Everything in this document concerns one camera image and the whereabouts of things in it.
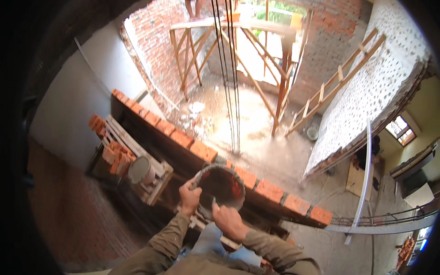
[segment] green foliage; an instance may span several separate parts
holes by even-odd
[[[264,1],[264,0],[247,0],[247,1],[241,0],[240,2],[241,3],[247,2],[249,4],[257,5],[257,6],[266,6],[266,1]],[[303,7],[296,7],[293,5],[277,2],[274,0],[269,1],[269,7],[274,7],[274,8],[280,9],[280,10],[299,13],[299,14],[303,15],[304,17],[307,15],[307,10]],[[266,11],[265,10],[258,11],[255,14],[255,18],[260,19],[260,20],[265,20],[266,19]],[[277,12],[277,11],[269,11],[268,21],[276,22],[281,25],[289,26],[291,20],[292,20],[291,15],[286,15],[284,13]],[[261,33],[261,30],[253,30],[253,32],[258,37],[258,35]]]

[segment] window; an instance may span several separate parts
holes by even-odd
[[[401,116],[396,117],[396,119],[388,123],[385,128],[388,130],[388,132],[391,133],[392,136],[397,139],[397,141],[402,146],[407,145],[416,137],[408,123],[403,120]]]

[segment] wooden ladder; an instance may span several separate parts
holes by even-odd
[[[293,116],[292,123],[290,124],[289,130],[286,133],[285,137],[288,137],[293,131],[298,129],[299,127],[303,126],[304,123],[306,123],[316,112],[318,112],[322,107],[324,107],[329,101],[335,97],[337,92],[345,85],[347,84],[350,79],[353,78],[353,76],[362,68],[365,63],[370,59],[370,57],[377,51],[377,49],[382,45],[382,43],[385,41],[386,36],[382,34],[382,36],[376,41],[376,43],[371,47],[369,51],[365,50],[365,46],[368,44],[368,42],[373,39],[373,37],[378,33],[377,29],[374,29],[371,31],[371,33],[366,37],[366,39],[358,44],[358,48],[356,51],[350,56],[347,61],[343,65],[339,65],[337,67],[337,72],[332,76],[330,80],[327,81],[327,83],[322,83],[320,90],[312,97],[307,100],[307,103],[304,107],[302,107],[301,110],[299,110],[295,115]],[[344,69],[346,69],[356,58],[356,56],[362,52],[364,57],[362,60],[356,65],[356,67],[348,73],[347,76],[344,77]],[[328,95],[324,96],[324,92],[326,89],[328,89],[331,84],[336,81],[336,79],[339,80],[339,83],[336,85],[333,90],[331,90]],[[313,109],[310,109],[310,106],[312,104],[316,103],[316,105],[313,107]],[[296,122],[297,117],[301,116],[301,119]]]

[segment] sleeve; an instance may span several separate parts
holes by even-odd
[[[113,268],[109,275],[150,275],[166,271],[179,255],[190,219],[178,213],[147,246]]]
[[[243,245],[269,261],[274,270],[280,275],[321,274],[320,268],[314,259],[305,255],[299,247],[293,246],[276,236],[250,229],[246,234]]]

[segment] olive jacket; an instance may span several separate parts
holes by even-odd
[[[179,255],[190,219],[178,213],[169,224],[153,236],[147,246],[116,266],[109,275],[155,274],[264,274],[260,267],[249,266],[241,260],[230,261],[214,252],[189,254],[173,264]],[[269,261],[274,270],[283,274],[321,274],[314,259],[307,257],[300,248],[264,232],[250,229],[243,245]]]

